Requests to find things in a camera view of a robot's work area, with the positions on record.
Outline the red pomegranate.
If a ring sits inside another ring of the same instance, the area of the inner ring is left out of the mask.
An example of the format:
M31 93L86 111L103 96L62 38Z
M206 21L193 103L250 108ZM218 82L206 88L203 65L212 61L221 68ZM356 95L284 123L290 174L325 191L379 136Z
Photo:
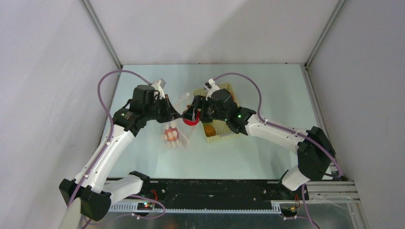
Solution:
M200 111L195 110L191 113L191 110L189 111L186 109L182 113L182 120L188 126L195 126L200 121Z

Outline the red apple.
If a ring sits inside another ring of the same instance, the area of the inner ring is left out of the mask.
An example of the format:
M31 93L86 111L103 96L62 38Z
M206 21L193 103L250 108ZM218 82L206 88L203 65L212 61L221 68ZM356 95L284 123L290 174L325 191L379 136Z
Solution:
M169 127L165 130L166 140L169 142L176 142L180 136L177 128Z

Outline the clear dotted zip bag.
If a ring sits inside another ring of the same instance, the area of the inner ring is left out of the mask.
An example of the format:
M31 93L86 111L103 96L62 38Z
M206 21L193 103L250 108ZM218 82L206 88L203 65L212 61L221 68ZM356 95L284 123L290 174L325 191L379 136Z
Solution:
M188 108L188 106L192 102L192 96L189 92L183 94L182 96L179 97L178 101L175 103L172 103L173 107L180 113ZM177 128L179 132L180 138L176 142L169 142L166 140L165 136L165 130L168 129L169 127L172 128ZM162 135L162 140L165 146L168 149L180 149L180 148L188 148L190 147L190 140L191 136L193 134L193 131L195 129L195 126L188 126L186 125L182 118L176 119L174 121L171 121L169 123L165 123L163 126L163 135Z

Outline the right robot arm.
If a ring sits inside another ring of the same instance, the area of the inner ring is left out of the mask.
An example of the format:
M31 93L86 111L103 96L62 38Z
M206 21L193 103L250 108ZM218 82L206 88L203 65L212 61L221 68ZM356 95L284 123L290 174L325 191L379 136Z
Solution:
M335 159L335 151L322 129L316 126L310 130L288 129L271 124L260 119L258 112L238 106L226 89L210 96L195 96L182 117L190 122L223 121L235 134L259 137L293 152L298 163L282 176L277 187L283 199L291 199L308 181L321 181Z

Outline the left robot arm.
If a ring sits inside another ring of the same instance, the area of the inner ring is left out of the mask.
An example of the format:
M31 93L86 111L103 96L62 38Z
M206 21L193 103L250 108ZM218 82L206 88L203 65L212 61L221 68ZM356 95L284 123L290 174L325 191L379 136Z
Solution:
M148 121L168 123L180 118L163 87L162 80L138 85L132 98L110 117L109 133L91 159L74 179L63 179L59 185L67 205L80 198L80 214L100 221L111 205L120 200L134 194L141 199L150 195L151 186L144 181L147 176L140 173L131 173L108 185L105 182L121 153Z

